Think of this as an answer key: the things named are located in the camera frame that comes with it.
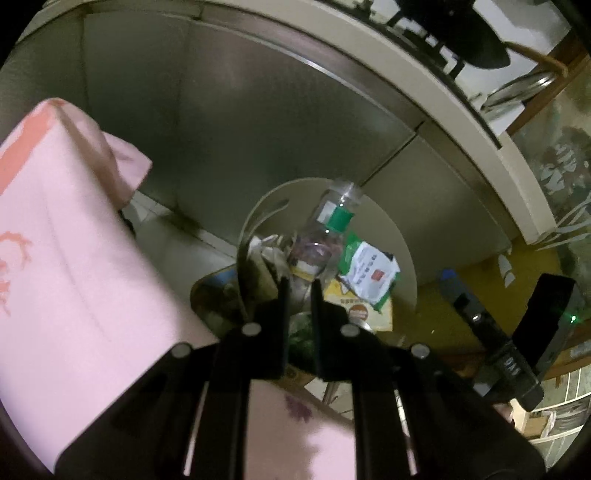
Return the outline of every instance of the pink cloth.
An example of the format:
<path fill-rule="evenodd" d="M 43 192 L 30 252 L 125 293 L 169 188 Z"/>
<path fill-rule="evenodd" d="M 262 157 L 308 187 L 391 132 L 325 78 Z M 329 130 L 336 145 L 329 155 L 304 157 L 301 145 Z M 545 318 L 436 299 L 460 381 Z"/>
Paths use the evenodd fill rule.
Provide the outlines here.
<path fill-rule="evenodd" d="M 59 99 L 0 148 L 0 399 L 50 470 L 175 343 L 216 341 L 116 214 L 150 165 Z M 354 478 L 351 429 L 294 402 L 253 383 L 247 478 Z"/>

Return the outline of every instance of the metal rivet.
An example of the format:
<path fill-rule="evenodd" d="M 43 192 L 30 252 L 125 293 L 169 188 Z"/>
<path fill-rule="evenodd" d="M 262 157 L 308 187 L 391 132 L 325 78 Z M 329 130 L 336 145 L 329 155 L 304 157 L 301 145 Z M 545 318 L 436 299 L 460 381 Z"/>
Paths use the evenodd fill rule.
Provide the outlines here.
<path fill-rule="evenodd" d="M 424 360 L 429 356 L 431 350 L 429 350 L 429 347 L 423 343 L 416 343 L 410 348 L 410 352 L 413 356 Z"/>
<path fill-rule="evenodd" d="M 185 358 L 191 354 L 191 345 L 188 343 L 177 343 L 170 351 L 171 355 L 175 358 Z"/>
<path fill-rule="evenodd" d="M 340 332 L 344 337 L 353 338 L 358 336 L 359 327 L 357 325 L 353 325 L 352 323 L 347 323 L 340 328 Z"/>
<path fill-rule="evenodd" d="M 242 333 L 247 337 L 256 337 L 261 333 L 261 326 L 257 322 L 250 322 L 242 326 Z"/>

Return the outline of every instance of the plastic bottle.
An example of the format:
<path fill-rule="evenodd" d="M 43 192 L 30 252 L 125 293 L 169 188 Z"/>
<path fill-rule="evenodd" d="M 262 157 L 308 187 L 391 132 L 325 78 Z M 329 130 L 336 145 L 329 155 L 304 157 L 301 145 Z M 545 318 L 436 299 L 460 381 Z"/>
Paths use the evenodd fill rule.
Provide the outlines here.
<path fill-rule="evenodd" d="M 323 287 L 337 274 L 344 234 L 361 203 L 363 192 L 350 181 L 335 180 L 304 228 L 297 232 L 288 257 L 291 272 Z"/>

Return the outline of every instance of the white tile floor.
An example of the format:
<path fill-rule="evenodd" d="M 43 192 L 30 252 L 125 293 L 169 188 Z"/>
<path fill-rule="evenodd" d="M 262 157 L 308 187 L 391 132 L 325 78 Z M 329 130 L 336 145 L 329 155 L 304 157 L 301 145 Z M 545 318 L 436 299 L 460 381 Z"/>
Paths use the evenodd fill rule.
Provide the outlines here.
<path fill-rule="evenodd" d="M 131 221 L 137 243 L 164 280 L 182 300 L 189 302 L 193 284 L 200 278 L 235 262 L 236 247 L 200 229 L 141 192 L 123 209 Z M 312 380 L 306 388 L 322 400 L 326 383 Z M 341 384 L 330 405 L 353 418 L 351 386 Z"/>

